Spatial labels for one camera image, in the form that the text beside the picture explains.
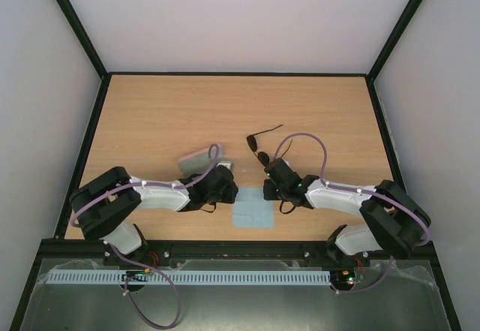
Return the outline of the pink grey glasses case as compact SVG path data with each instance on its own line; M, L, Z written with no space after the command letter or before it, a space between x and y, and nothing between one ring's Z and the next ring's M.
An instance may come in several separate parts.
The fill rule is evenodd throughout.
M211 159L209 156L213 158L215 154L216 148L213 148L211 152L209 152L209 147L201 149L178 159L178 168L185 176L200 175L204 173L211 165ZM224 148L222 145L219 145L217 163L221 161L225 161Z

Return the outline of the light blue cleaning cloth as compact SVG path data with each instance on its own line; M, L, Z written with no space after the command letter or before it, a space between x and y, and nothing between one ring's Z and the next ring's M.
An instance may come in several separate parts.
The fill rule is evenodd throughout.
M233 204L232 225L237 228L273 228L274 202L264 199L261 188L240 188Z

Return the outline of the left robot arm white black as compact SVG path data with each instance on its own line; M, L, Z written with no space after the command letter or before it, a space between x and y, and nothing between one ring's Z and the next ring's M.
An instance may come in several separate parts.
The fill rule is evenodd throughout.
M219 203L233 204L239 192L231 170L220 164L203 174L172 182L139 179L114 167L70 196L70 225L86 240L101 240L109 264L145 263L149 247L135 224L127 222L137 209L174 212L215 211Z

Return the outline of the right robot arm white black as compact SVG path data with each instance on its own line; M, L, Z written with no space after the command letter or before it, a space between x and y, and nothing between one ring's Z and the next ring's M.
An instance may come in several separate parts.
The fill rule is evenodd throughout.
M291 203L288 212L332 209L363 218L363 224L342 224L327 239L325 254L332 263L341 265L372 251L407 259L415 247L428 242L430 217L393 181L364 187L334 184L315 175L300 177L281 158L264 171L264 199Z

